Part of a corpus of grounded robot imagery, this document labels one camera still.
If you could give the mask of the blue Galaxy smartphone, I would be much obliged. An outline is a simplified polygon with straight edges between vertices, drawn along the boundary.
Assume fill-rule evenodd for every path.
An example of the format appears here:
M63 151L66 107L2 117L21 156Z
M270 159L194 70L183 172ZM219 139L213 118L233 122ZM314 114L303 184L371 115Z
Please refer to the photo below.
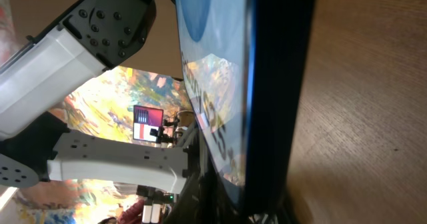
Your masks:
M183 79L224 203L281 203L315 0L175 0Z

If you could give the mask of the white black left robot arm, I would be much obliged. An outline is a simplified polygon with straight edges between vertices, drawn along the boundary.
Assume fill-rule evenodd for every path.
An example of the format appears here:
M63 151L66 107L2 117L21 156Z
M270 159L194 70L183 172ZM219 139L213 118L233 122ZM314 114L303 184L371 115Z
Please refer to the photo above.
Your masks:
M78 0L1 66L1 184L98 179L180 193L187 154L68 128L50 108L145 44L155 0Z

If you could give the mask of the distant computer monitor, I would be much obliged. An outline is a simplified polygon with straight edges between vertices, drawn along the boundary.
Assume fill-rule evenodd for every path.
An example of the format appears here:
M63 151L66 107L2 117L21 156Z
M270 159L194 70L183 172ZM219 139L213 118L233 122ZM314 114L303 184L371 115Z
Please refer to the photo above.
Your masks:
M133 106L133 139L155 143L163 124L163 109Z

